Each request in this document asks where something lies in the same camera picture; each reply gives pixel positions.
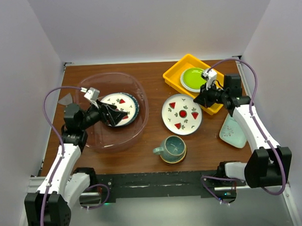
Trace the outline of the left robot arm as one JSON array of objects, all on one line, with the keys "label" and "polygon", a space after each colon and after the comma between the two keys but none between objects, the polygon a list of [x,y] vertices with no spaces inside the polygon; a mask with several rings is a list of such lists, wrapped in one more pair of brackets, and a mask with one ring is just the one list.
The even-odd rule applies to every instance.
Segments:
[{"label": "left robot arm", "polygon": [[125,116],[123,108],[100,101],[86,111],[74,103],[65,106],[54,163],[39,188],[24,200],[28,226],[69,226],[72,208],[81,193],[92,192],[98,185],[91,168],[71,172],[86,145],[87,128],[98,122],[114,127]]}]

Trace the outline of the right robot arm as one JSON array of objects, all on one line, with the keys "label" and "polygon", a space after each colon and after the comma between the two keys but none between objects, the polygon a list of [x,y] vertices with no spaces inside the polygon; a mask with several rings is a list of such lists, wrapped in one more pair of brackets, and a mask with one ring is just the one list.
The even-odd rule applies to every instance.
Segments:
[{"label": "right robot arm", "polygon": [[241,77],[238,74],[226,75],[221,88],[216,86],[218,80],[214,74],[203,73],[202,78],[206,83],[200,87],[194,102],[206,108],[222,104],[240,126],[252,150],[247,163],[221,162],[216,175],[218,183],[225,187],[238,179],[251,188],[285,187],[291,151],[288,147],[281,147],[267,132],[251,98],[242,94]]}]

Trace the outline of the watermelon pattern plate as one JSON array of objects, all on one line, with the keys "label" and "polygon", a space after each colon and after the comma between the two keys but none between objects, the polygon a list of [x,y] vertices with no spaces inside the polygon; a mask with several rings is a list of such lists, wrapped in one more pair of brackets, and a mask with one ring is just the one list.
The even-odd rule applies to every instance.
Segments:
[{"label": "watermelon pattern plate", "polygon": [[111,93],[104,96],[101,102],[115,105],[117,110],[127,112],[127,116],[123,118],[123,126],[131,124],[137,117],[139,106],[136,99],[128,93]]},{"label": "watermelon pattern plate", "polygon": [[168,130],[176,135],[190,135],[202,122],[202,109],[185,94],[170,96],[163,104],[161,117]]}]

